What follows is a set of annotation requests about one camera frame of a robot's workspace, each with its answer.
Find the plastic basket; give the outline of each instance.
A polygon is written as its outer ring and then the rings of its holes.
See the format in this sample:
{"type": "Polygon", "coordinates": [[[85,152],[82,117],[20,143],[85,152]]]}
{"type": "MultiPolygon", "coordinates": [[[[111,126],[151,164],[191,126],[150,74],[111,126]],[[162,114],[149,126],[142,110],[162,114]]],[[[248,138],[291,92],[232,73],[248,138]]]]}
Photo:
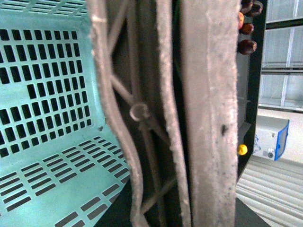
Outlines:
{"type": "Polygon", "coordinates": [[[0,226],[94,226],[129,177],[83,0],[0,2],[0,226]]]}

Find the yellow ball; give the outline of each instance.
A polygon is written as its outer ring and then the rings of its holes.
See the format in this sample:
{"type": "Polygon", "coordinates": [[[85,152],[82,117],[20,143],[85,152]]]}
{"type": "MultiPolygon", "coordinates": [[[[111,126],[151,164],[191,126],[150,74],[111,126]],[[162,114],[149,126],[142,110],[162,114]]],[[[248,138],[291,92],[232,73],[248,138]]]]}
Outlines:
{"type": "Polygon", "coordinates": [[[239,147],[238,147],[238,154],[239,155],[246,155],[247,151],[248,150],[247,150],[246,145],[244,145],[244,144],[239,145],[239,147]]]}

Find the white container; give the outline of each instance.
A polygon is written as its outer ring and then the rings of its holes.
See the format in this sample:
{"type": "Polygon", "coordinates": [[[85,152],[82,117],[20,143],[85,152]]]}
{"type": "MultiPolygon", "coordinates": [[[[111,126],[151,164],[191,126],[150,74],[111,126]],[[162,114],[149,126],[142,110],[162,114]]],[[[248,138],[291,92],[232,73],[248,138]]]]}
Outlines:
{"type": "Polygon", "coordinates": [[[284,153],[288,119],[257,116],[253,155],[277,161],[284,153]]]}

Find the brown round object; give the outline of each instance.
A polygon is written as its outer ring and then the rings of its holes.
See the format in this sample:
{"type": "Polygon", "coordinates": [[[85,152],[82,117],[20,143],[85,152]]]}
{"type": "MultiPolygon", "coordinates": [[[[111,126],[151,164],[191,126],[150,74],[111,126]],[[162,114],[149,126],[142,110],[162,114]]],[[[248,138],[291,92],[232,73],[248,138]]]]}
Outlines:
{"type": "Polygon", "coordinates": [[[257,43],[250,39],[242,40],[238,43],[238,52],[244,55],[254,53],[257,49],[257,43]]]}
{"type": "Polygon", "coordinates": [[[245,23],[240,29],[240,33],[244,35],[250,35],[255,30],[255,27],[252,23],[245,23]]]}
{"type": "Polygon", "coordinates": [[[247,17],[255,17],[261,14],[263,10],[263,4],[257,0],[253,0],[253,5],[251,7],[251,10],[245,14],[247,17]]]}
{"type": "Polygon", "coordinates": [[[240,12],[246,14],[251,10],[252,6],[253,6],[252,0],[243,0],[241,2],[240,12]]]}

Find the floor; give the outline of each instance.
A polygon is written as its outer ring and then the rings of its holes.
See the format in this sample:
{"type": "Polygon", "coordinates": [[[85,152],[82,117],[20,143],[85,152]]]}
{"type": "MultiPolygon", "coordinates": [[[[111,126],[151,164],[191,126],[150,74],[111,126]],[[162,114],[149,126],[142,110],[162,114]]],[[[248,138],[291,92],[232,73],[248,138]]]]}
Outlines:
{"type": "Polygon", "coordinates": [[[303,226],[302,164],[252,156],[236,192],[270,226],[303,226]]]}

